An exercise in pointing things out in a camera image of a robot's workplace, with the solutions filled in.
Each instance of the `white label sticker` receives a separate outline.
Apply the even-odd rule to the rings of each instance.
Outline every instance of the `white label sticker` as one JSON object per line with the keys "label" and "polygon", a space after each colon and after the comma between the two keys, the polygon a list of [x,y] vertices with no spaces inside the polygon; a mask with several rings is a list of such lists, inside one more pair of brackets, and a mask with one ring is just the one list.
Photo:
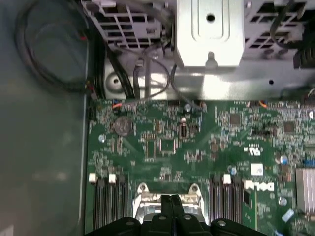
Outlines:
{"label": "white label sticker", "polygon": [[251,175],[252,176],[263,176],[264,166],[261,163],[251,164]]}

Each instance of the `blue component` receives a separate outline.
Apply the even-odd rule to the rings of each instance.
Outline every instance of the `blue component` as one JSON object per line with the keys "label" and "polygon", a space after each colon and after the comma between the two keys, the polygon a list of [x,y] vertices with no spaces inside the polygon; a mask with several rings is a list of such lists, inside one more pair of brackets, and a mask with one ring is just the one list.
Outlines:
{"label": "blue component", "polygon": [[289,163],[289,159],[287,156],[281,156],[280,157],[280,163],[283,164],[283,165],[287,165]]}
{"label": "blue component", "polygon": [[236,169],[236,167],[233,166],[233,167],[231,168],[231,175],[234,176],[234,175],[236,175],[236,173],[237,173],[237,169]]}

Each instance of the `motherboard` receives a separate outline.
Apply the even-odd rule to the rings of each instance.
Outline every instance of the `motherboard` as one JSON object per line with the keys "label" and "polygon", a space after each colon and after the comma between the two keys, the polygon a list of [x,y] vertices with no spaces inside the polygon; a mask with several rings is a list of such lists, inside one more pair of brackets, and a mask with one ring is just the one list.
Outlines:
{"label": "motherboard", "polygon": [[85,232],[160,213],[223,217],[266,235],[315,235],[315,107],[295,101],[94,101]]}

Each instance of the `gray cable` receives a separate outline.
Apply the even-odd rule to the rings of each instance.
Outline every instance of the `gray cable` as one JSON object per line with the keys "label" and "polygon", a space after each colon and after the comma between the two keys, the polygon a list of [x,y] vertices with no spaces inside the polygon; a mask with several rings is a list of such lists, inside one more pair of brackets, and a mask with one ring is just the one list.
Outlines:
{"label": "gray cable", "polygon": [[142,13],[152,16],[160,21],[167,29],[170,29],[173,24],[173,18],[166,14],[165,10],[158,10],[154,7],[148,6],[136,0],[115,0],[117,3],[121,3],[129,6],[132,9],[141,11]]}
{"label": "gray cable", "polygon": [[172,88],[174,89],[174,91],[176,92],[176,94],[182,99],[184,100],[185,102],[187,102],[188,104],[191,105],[191,107],[195,108],[196,110],[198,111],[201,111],[202,108],[197,106],[196,104],[194,104],[193,101],[189,100],[188,98],[186,98],[179,90],[178,88],[176,87],[175,85],[175,72],[176,72],[176,69],[177,69],[177,65],[175,64],[173,66],[173,69],[171,71],[171,86]]}
{"label": "gray cable", "polygon": [[167,78],[166,78],[166,79],[167,79],[166,85],[165,85],[165,87],[164,87],[161,91],[159,91],[159,92],[157,92],[157,93],[154,93],[154,94],[152,94],[152,95],[150,95],[150,96],[148,96],[148,97],[146,97],[146,98],[136,99],[136,100],[131,101],[131,102],[123,103],[123,105],[133,104],[133,103],[138,103],[138,102],[150,101],[151,98],[153,98],[153,97],[155,97],[155,96],[158,96],[158,95],[164,93],[164,92],[168,89],[168,87],[169,87],[169,85],[170,85],[170,81],[171,81],[171,76],[170,76],[170,74],[169,74],[169,72],[168,72],[168,69],[166,68],[165,65],[163,65],[163,64],[162,64],[161,62],[159,62],[158,60],[156,60],[156,59],[154,59],[154,58],[152,58],[152,57],[149,57],[149,56],[146,55],[146,54],[141,54],[141,53],[138,53],[138,52],[134,52],[133,50],[130,50],[130,49],[127,49],[127,48],[120,48],[120,47],[118,47],[118,46],[116,46],[115,49],[118,50],[118,51],[121,51],[121,52],[132,53],[132,54],[137,55],[137,56],[139,56],[139,57],[142,57],[142,58],[145,58],[145,59],[147,59],[147,60],[151,60],[152,62],[155,62],[156,64],[158,64],[160,67],[163,68],[163,70],[165,71],[166,77],[167,77]]}

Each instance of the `screw hole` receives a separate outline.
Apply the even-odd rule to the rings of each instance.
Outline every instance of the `screw hole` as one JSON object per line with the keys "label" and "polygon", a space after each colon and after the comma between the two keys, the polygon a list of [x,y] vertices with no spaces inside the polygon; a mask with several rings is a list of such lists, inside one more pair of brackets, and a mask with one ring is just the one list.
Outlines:
{"label": "screw hole", "polygon": [[213,22],[213,21],[215,21],[215,16],[213,15],[213,14],[208,14],[207,15],[207,21],[208,22]]}

